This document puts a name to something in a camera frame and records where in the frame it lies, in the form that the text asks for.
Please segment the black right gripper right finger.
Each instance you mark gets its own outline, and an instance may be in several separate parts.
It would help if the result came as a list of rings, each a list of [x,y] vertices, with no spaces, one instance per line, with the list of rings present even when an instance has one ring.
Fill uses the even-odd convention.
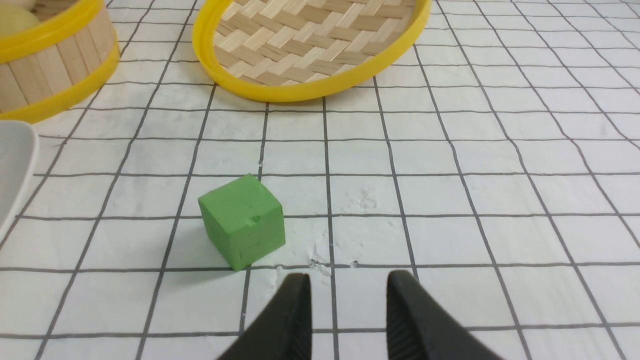
[[[386,285],[389,360],[500,360],[460,325],[406,270],[393,270]]]

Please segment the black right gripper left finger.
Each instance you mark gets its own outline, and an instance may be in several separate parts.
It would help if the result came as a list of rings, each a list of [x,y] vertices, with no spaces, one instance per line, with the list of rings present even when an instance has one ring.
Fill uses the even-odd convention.
[[[313,302],[310,276],[290,273],[253,323],[220,360],[311,360]]]

